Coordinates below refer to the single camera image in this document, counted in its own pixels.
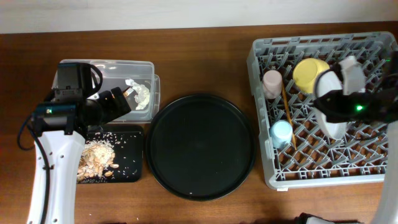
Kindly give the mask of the white tissue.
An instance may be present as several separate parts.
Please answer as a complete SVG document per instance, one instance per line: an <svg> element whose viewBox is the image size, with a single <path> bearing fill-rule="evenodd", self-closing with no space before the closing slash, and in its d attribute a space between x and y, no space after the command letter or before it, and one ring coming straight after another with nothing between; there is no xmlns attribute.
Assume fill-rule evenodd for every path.
<svg viewBox="0 0 398 224"><path fill-rule="evenodd" d="M134 91L125 97L132 110L144 110L150 101L150 90L143 84L138 84L133 79L125 79L127 88L132 88Z"/></svg>

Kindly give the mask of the grey round plate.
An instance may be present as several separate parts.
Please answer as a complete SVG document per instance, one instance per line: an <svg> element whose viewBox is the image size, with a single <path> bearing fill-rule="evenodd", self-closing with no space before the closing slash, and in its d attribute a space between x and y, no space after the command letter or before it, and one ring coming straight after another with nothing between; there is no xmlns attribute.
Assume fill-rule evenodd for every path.
<svg viewBox="0 0 398 224"><path fill-rule="evenodd" d="M341 82L335 72L327 72L320 78L317 85L317 91L313 92L317 92L318 96L323 96L329 91L342 89ZM343 138L346 133L348 123L329 123L326 121L325 114L316 108L313 110L315 112L317 123L324 135L336 140Z"/></svg>

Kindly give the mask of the yellow bowl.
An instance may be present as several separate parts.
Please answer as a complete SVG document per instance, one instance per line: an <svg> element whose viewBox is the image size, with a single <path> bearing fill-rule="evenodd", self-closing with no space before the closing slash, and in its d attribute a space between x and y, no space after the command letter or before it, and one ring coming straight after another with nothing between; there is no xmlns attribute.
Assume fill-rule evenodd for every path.
<svg viewBox="0 0 398 224"><path fill-rule="evenodd" d="M295 66L293 80L301 91L313 93L316 77L329 68L330 66L323 60L306 58Z"/></svg>

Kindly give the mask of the wooden chopstick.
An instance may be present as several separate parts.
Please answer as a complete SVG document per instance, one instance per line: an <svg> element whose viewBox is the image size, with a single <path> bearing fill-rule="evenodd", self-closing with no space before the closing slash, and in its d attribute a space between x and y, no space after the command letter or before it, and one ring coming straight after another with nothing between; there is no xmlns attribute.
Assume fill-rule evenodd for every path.
<svg viewBox="0 0 398 224"><path fill-rule="evenodd" d="M282 87L282 97L284 100L284 108L285 108L285 112L286 112L286 117L287 117L287 121L290 123L291 127L292 127L292 144L294 146L294 149L297 150L297 142L296 142L296 138L295 138L295 134L294 134L294 125L290 116L290 110L289 110L289 103L287 100L287 95L286 95L286 91L285 91L285 86L284 83L282 81L281 83L281 87Z"/></svg>

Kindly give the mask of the blue plastic cup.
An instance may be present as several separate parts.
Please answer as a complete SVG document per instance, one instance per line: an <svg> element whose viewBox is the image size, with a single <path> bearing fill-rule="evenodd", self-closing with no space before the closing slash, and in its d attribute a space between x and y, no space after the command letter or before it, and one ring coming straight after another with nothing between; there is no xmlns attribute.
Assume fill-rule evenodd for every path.
<svg viewBox="0 0 398 224"><path fill-rule="evenodd" d="M292 125L285 120L275 122L270 128L270 137L272 138L272 145L274 148L281 148L292 140L293 128Z"/></svg>

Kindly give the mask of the pink plastic cup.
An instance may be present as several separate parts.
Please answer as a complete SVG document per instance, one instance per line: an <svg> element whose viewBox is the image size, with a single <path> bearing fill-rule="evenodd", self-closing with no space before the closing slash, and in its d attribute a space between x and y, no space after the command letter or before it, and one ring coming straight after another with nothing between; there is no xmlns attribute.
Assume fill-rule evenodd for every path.
<svg viewBox="0 0 398 224"><path fill-rule="evenodd" d="M282 75L276 70L267 71L262 79L264 95L267 99L275 99L282 92Z"/></svg>

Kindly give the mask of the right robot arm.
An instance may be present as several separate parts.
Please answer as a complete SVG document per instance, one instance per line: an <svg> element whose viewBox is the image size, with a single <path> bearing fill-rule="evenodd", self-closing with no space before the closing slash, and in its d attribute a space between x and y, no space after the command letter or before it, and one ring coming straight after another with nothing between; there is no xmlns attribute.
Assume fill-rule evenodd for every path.
<svg viewBox="0 0 398 224"><path fill-rule="evenodd" d="M334 74L343 83L340 90L320 96L320 81ZM387 125L389 146L381 199L372 223L397 223L397 51L391 53L387 72L372 92L366 92L366 77L354 56L319 74L313 85L314 107L329 123L360 122Z"/></svg>

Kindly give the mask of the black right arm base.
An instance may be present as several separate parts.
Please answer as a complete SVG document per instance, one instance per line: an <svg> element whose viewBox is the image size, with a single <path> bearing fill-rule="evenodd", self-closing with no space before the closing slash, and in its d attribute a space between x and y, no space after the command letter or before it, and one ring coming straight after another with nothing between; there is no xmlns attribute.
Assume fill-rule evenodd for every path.
<svg viewBox="0 0 398 224"><path fill-rule="evenodd" d="M298 217L295 217L294 223L295 224L335 224L334 222L331 222L329 220L324 220L320 217L307 213L301 213Z"/></svg>

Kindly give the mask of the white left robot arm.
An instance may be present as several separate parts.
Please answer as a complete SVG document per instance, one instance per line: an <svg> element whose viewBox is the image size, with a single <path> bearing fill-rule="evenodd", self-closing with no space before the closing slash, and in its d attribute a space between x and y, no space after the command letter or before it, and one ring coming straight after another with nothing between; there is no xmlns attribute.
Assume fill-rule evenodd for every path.
<svg viewBox="0 0 398 224"><path fill-rule="evenodd" d="M26 122L36 155L28 223L74 222L78 164L88 130L131 111L119 87L100 90L103 74L90 63L60 63L56 81Z"/></svg>

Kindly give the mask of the grey dishwasher rack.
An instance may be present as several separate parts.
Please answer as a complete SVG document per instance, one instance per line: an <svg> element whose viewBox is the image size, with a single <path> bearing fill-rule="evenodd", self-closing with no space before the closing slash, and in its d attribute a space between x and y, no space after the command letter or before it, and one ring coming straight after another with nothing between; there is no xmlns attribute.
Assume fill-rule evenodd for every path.
<svg viewBox="0 0 398 224"><path fill-rule="evenodd" d="M388 143L384 124L350 124L342 139L324 135L312 108L312 95L302 92L292 75L303 59L317 58L333 65L355 56L372 90L386 72L397 41L390 32L312 35L257 39L247 58L251 92L256 103L264 178L276 190L381 182L387 166ZM272 145L271 126L287 121L281 94L264 95L262 79L269 70L282 75L297 150L291 142Z"/></svg>

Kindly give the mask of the clear plastic bin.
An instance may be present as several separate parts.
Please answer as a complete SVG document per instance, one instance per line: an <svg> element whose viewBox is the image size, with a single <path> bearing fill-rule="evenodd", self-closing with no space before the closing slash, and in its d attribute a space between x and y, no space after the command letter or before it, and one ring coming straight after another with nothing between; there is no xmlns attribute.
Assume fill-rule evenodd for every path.
<svg viewBox="0 0 398 224"><path fill-rule="evenodd" d="M100 60L100 59L64 59L61 63L82 62L95 65L103 75L103 83L99 92L119 87L122 91L129 88L127 79L133 79L137 84L149 89L149 103L145 108L137 110L139 104L134 97L134 91L128 96L131 112L115 119L113 123L149 123L159 111L160 78L155 74L154 64L146 61L133 60Z"/></svg>

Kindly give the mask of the black round tray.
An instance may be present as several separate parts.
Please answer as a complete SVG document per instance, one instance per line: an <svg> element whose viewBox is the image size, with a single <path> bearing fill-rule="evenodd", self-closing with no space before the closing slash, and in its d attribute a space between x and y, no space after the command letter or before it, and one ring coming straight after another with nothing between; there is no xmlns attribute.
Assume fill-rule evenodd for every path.
<svg viewBox="0 0 398 224"><path fill-rule="evenodd" d="M170 193L209 201L236 190L256 160L254 131L232 102L210 94L179 98L160 110L146 136L152 175Z"/></svg>

